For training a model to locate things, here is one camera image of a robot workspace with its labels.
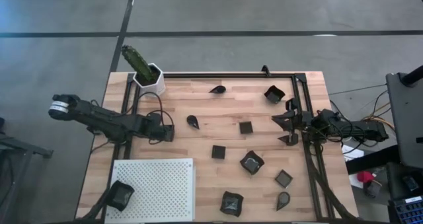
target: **concrete floor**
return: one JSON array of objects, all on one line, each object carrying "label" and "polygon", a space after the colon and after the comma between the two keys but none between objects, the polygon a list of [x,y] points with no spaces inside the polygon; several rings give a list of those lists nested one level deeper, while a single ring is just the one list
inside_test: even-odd
[{"label": "concrete floor", "polygon": [[[2,32],[119,32],[128,0],[0,0]],[[422,30],[421,0],[134,0],[128,31]],[[117,38],[0,38],[5,131],[48,149],[33,160],[13,223],[73,219],[93,137],[47,115],[52,95],[102,100]],[[385,82],[422,64],[422,36],[126,38],[164,71],[323,71],[329,93]],[[130,71],[121,59],[117,71]],[[351,120],[379,87],[331,96]],[[382,98],[380,104],[387,101]],[[392,145],[390,140],[375,149]],[[383,206],[357,197],[365,219]]]}]

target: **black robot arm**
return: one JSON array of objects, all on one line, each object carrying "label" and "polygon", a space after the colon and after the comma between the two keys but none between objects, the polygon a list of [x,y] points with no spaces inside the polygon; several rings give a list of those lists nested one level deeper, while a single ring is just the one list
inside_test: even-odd
[{"label": "black robot arm", "polygon": [[130,135],[159,141],[172,141],[173,125],[161,125],[161,117],[139,114],[120,114],[101,108],[73,94],[55,94],[48,114],[56,120],[75,120],[87,125],[94,133],[101,131],[114,143],[124,143]]}]

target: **cactus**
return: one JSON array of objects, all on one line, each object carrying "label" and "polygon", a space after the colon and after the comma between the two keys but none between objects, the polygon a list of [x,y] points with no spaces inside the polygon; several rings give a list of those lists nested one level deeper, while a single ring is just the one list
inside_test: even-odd
[{"label": "cactus", "polygon": [[122,46],[122,55],[131,67],[137,72],[137,77],[140,78],[140,83],[154,83],[157,75],[151,70],[148,63],[141,57],[141,55],[131,46]]}]

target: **wooden table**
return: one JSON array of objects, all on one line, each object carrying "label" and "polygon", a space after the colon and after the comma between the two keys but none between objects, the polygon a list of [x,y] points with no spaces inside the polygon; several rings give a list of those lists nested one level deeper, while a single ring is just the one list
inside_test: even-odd
[{"label": "wooden table", "polygon": [[[323,73],[320,71],[305,73],[314,113],[324,108],[330,109]],[[120,112],[127,75],[127,73],[110,74],[103,102],[105,108]],[[133,140],[131,159],[194,158],[195,221],[315,220],[301,136],[298,145],[286,146],[277,138],[288,133],[282,131],[270,119],[271,115],[286,111],[285,101],[293,97],[290,79],[168,78],[165,82],[166,92],[161,95],[161,99],[164,110],[173,117],[175,123],[174,141],[149,145],[147,139],[136,137]],[[226,93],[218,96],[209,93],[217,85],[224,85],[227,88]],[[286,93],[280,104],[268,103],[263,95],[271,85],[276,85]],[[156,98],[142,98],[138,105],[139,114],[158,109]],[[187,124],[188,115],[197,117],[200,130]],[[253,134],[240,134],[239,122],[245,121],[252,122]],[[97,137],[94,147],[105,141],[105,137]],[[211,158],[213,145],[226,146],[225,160]],[[323,157],[329,185],[348,211],[357,215],[341,148],[338,143],[325,143],[324,146]],[[107,145],[91,155],[77,208],[77,217],[86,214],[104,192],[111,164],[112,147],[113,145]],[[248,174],[239,164],[250,150],[254,150],[266,163],[254,176]],[[274,180],[282,169],[293,176],[293,181],[286,190]],[[240,217],[219,211],[224,191],[244,196],[243,212]],[[276,211],[276,197],[282,191],[290,194],[291,202],[280,211]],[[322,210],[325,212],[321,190],[319,196]]]}]

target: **white pegboard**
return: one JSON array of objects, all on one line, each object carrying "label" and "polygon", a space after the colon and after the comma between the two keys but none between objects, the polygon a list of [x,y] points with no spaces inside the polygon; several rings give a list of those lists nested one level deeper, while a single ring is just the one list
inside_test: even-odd
[{"label": "white pegboard", "polygon": [[135,190],[123,212],[107,207],[105,223],[193,221],[195,174],[192,159],[114,161],[112,184]]}]

